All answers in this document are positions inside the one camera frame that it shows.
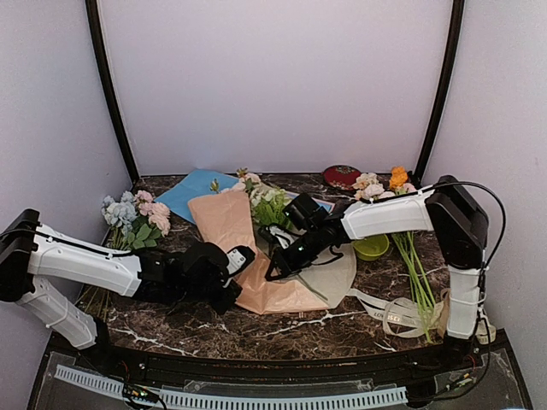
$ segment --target yellow-green bowl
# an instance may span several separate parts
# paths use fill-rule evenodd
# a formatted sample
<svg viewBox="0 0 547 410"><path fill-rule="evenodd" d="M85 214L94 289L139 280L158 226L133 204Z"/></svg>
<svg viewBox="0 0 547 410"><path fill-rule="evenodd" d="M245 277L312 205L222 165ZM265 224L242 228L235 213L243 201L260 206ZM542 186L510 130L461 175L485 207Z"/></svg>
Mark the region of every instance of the yellow-green bowl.
<svg viewBox="0 0 547 410"><path fill-rule="evenodd" d="M373 237L365 237L359 241L351 243L353 249L356 250L356 255L363 261L376 261L389 248L390 240L387 235L374 235Z"/></svg>

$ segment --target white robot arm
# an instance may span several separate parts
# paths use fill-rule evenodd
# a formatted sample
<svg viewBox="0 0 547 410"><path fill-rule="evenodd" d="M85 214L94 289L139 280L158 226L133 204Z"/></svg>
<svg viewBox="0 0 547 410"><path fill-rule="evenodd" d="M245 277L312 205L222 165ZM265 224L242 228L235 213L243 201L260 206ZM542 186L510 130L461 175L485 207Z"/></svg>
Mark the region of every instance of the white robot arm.
<svg viewBox="0 0 547 410"><path fill-rule="evenodd" d="M305 230L305 234L287 241L281 240L279 226L261 231L270 243L279 245L271 255L267 279L297 274L311 266L323 250L332 251L333 247L352 240L381 233L435 231L450 272L447 334L468 340L475 332L479 305L484 301L488 217L462 185L482 186L460 183L446 176L415 193L378 202L355 202L335 214L328 214L308 195L302 194L287 205L285 214L297 229ZM277 268L276 276L272 276L274 268Z"/></svg>
<svg viewBox="0 0 547 410"><path fill-rule="evenodd" d="M108 340L106 328L81 312L46 278L70 279L150 300L143 288L167 290L172 302L185 296L208 300L224 313L241 289L231 280L254 259L247 247L225 254L212 243L196 243L185 253L157 254L104 248L67 237L38 223L28 209L0 234L0 300L15 302L61 333L75 348Z"/></svg>

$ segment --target black frame edge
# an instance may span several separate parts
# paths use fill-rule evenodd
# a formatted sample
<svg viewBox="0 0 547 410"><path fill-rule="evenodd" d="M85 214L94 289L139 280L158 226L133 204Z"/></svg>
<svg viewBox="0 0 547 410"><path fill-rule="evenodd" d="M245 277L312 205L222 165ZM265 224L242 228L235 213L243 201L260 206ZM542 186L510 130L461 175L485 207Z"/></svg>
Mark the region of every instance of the black frame edge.
<svg viewBox="0 0 547 410"><path fill-rule="evenodd" d="M418 181L423 179L424 173L426 172L427 163L429 162L433 145L435 144L438 126L443 116L444 104L446 103L446 96L448 95L452 70L456 60L458 40L462 29L464 6L465 0L454 0L452 3L450 28L446 40L446 48L444 49L443 67L441 69L440 78L438 79L437 94L435 95L435 102L433 103L426 136L424 137L424 142L421 146L420 157L418 158L418 163L416 164L414 171L414 176Z"/></svg>
<svg viewBox="0 0 547 410"><path fill-rule="evenodd" d="M101 28L101 19L97 0L85 0L85 9L87 10L87 21L91 33L91 41L93 42L93 50L95 51L95 60L97 61L97 69L103 85L104 99L109 108L110 119L116 134L116 139L120 145L123 161L126 163L127 172L133 183L139 179L137 164L133 157L129 140L127 139L126 129L123 126L121 119L120 107L115 95L112 76L110 75L109 61L104 48L103 30Z"/></svg>

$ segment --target dark marble surface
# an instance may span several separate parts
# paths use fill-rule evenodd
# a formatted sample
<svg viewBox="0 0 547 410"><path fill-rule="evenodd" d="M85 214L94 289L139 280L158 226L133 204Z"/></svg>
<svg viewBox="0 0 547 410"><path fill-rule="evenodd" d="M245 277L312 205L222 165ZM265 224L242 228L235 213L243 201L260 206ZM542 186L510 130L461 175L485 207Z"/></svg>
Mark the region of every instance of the dark marble surface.
<svg viewBox="0 0 547 410"><path fill-rule="evenodd" d="M145 177L135 189L159 196L182 180L181 176ZM329 201L348 201L342 191L325 186L320 175L277 174L262 179L293 192L308 192ZM165 250L184 250L199 239L197 228L172 215L173 229L160 243ZM415 246L437 300L441 289L449 283L448 270L434 234L422 232L415 236ZM371 296L392 300L410 298L406 266L397 249L374 262L359 261L354 288ZM93 290L83 298L88 302ZM107 318L114 344L165 354L233 360L310 360L347 358L365 354L403 351L426 346L425 337L402 339L387 336L380 321L368 316L360 302L346 297L330 311L257 315L235 307L223 316L217 315L205 302L186 303L184 310L166 315L169 307L136 302L110 294L96 296L108 300ZM440 339L433 337L433 342Z"/></svg>

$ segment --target blue paper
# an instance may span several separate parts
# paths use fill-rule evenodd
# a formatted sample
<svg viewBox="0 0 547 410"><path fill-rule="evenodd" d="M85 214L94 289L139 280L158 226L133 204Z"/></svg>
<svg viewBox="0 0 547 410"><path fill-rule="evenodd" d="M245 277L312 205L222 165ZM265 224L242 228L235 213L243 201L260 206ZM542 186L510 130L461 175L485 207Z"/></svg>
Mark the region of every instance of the blue paper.
<svg viewBox="0 0 547 410"><path fill-rule="evenodd" d="M210 187L214 179L218 181L220 190L232 188L238 182L237 178L224 173L197 169L188 174L179 184L157 197L156 201L164 203L172 212L195 225L188 202L199 196L213 194Z"/></svg>

